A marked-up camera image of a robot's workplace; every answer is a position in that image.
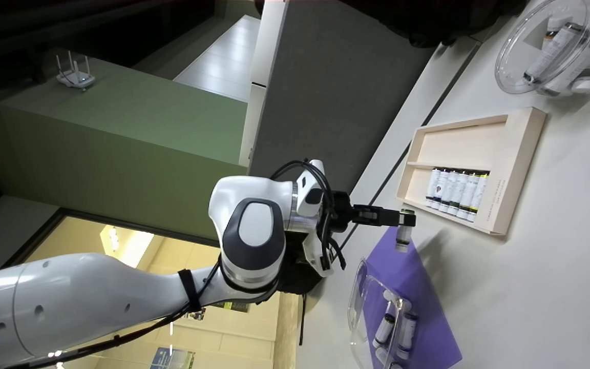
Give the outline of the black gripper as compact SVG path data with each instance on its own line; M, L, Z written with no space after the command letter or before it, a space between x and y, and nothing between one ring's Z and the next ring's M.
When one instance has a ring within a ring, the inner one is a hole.
M376 205L352 205L346 193L335 190L331 229L345 231L351 223L416 228L416 211L403 208L400 213Z

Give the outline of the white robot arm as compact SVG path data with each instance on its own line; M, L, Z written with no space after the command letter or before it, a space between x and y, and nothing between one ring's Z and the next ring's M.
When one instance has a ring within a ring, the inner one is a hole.
M219 257L205 269L144 273L107 255L62 255L0 269L0 369L42 369L136 341L223 301L305 293L345 262L351 223L416 225L413 211L354 205L324 164L299 177L223 177L209 196Z

